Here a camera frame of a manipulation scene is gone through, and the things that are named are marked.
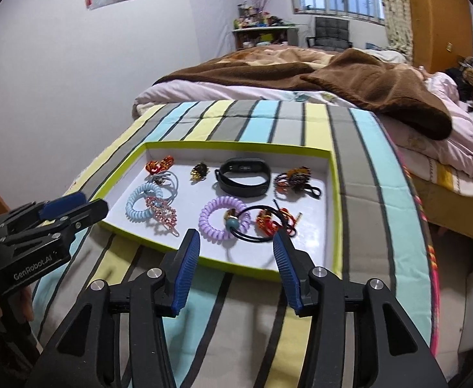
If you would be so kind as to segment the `person's left hand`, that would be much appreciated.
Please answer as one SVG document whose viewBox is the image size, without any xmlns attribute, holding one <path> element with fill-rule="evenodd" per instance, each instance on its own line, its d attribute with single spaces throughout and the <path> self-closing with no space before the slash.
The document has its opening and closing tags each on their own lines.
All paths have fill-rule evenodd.
<svg viewBox="0 0 473 388">
<path fill-rule="evenodd" d="M 32 287 L 27 286 L 20 292 L 15 293 L 9 300 L 6 307 L 0 306 L 0 319 L 3 317 L 4 312 L 9 308 L 12 309 L 16 318 L 20 322 L 33 321 L 34 312 L 32 305 Z"/>
</svg>

